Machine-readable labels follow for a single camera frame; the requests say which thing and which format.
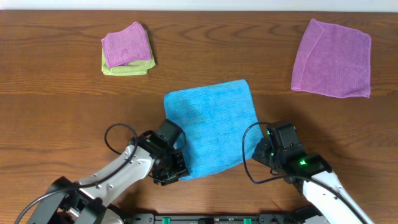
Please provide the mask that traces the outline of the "blue microfiber cloth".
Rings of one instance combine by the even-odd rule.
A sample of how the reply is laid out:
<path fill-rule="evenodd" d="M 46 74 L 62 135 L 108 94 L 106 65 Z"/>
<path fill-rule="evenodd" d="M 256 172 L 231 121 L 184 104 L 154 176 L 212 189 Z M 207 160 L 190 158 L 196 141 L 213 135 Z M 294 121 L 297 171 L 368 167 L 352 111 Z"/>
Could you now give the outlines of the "blue microfiber cloth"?
<path fill-rule="evenodd" d="M 184 180 L 241 164 L 264 136 L 246 80 L 170 92 L 164 108 L 166 118 L 185 133 L 177 141 L 189 171 Z"/>

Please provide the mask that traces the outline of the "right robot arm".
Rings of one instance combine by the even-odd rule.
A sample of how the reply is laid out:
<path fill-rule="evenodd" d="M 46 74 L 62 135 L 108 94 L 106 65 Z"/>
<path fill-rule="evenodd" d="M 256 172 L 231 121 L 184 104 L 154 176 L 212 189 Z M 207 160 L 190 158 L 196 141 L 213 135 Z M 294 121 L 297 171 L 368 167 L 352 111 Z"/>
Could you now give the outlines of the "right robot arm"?
<path fill-rule="evenodd" d="M 272 178 L 292 184 L 320 212 L 304 221 L 324 218 L 327 223 L 372 223 L 369 216 L 349 196 L 329 163 L 317 153 L 307 153 L 290 121 L 256 122 L 245 130 L 265 125 L 267 136 L 257 144 L 252 159 L 270 168 Z"/>

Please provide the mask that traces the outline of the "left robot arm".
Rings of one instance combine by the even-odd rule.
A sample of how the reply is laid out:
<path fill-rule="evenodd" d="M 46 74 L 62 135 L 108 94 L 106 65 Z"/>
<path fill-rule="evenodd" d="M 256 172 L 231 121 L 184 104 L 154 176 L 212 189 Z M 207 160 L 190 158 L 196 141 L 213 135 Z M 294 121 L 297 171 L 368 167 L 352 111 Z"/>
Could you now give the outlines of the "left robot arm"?
<path fill-rule="evenodd" d="M 46 194 L 28 204 L 17 217 L 34 209 L 29 223 L 127 223 L 128 218 L 112 202 L 132 184 L 150 177 L 162 186 L 188 175 L 182 149 L 175 148 L 185 133 L 166 119 L 157 131 L 148 130 L 133 137 L 118 158 L 92 176 L 71 182 L 57 179 Z"/>

